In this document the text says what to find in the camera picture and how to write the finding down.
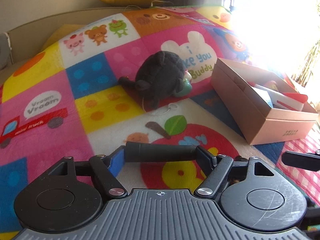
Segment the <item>black cylinder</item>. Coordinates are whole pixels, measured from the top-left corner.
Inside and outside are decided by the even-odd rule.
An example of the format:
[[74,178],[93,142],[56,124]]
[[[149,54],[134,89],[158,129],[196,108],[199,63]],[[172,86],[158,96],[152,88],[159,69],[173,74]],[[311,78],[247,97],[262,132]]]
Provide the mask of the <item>black cylinder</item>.
[[196,147],[127,142],[124,159],[129,163],[188,161],[197,158]]

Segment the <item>white red foam rocket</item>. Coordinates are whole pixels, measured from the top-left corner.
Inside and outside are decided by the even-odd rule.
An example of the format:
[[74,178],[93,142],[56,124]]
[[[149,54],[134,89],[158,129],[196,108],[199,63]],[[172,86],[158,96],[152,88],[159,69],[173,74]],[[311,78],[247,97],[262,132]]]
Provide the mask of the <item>white red foam rocket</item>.
[[291,111],[302,111],[304,107],[304,103],[307,102],[308,96],[305,94],[300,94],[297,92],[291,93],[291,92],[285,92],[281,93],[276,90],[258,85],[253,82],[248,83],[252,88],[260,88],[262,90],[265,90],[269,93],[270,98],[273,103],[273,108],[279,108],[279,109],[287,109]]

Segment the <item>blue wet wipes pack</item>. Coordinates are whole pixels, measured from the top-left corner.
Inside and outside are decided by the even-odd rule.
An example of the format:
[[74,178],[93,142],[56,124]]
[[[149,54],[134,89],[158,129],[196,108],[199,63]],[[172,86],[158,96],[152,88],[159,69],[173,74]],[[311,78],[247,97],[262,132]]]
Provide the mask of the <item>blue wet wipes pack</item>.
[[272,100],[267,91],[255,87],[253,87],[253,89],[271,108],[273,108]]

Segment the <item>pink cardboard box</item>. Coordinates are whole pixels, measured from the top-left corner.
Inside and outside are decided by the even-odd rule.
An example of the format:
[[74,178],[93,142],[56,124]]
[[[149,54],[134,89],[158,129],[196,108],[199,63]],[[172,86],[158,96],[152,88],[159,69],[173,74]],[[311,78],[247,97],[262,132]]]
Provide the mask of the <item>pink cardboard box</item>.
[[255,88],[268,81],[281,93],[295,92],[273,72],[227,59],[217,59],[210,83],[250,145],[303,139],[317,120],[316,110],[308,102],[301,111],[287,102],[270,106]]

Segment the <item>colourful cartoon play mat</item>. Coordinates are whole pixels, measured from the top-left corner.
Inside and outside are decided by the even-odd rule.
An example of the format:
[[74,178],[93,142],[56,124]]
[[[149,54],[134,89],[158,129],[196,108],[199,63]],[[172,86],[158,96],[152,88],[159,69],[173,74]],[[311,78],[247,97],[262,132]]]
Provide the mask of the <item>colourful cartoon play mat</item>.
[[[210,83],[217,59],[253,66],[221,6],[120,12],[39,52],[1,85],[1,239],[315,239],[319,171],[285,165],[303,139],[250,145]],[[134,80],[158,51],[177,54],[192,91],[152,109]],[[195,160],[125,161],[124,198],[102,198],[89,159],[127,142],[202,146],[233,158],[217,197],[196,197]]]

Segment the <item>small pink teal figurine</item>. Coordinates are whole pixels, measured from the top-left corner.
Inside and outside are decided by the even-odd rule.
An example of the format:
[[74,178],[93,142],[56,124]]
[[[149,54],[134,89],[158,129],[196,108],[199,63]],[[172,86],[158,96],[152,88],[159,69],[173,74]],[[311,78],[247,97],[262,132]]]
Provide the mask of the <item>small pink teal figurine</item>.
[[191,74],[186,70],[184,72],[184,77],[183,77],[183,89],[180,92],[175,92],[174,96],[175,97],[183,97],[188,95],[192,91],[192,76]]

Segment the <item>black plush toy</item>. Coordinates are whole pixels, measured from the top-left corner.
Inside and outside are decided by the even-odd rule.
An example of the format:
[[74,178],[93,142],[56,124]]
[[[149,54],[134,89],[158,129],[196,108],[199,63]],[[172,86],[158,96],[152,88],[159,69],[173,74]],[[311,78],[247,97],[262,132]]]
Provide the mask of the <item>black plush toy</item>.
[[185,71],[183,60],[177,54],[158,51],[144,61],[133,81],[122,76],[118,83],[134,89],[152,109],[157,109],[161,100],[184,89]]

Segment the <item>grey neck pillow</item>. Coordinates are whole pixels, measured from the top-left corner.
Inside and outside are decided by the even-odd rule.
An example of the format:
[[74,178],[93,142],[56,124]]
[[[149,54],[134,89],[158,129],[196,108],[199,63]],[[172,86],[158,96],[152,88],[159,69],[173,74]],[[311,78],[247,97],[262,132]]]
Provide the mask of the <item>grey neck pillow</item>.
[[5,68],[10,61],[11,43],[8,33],[0,33],[0,70]]

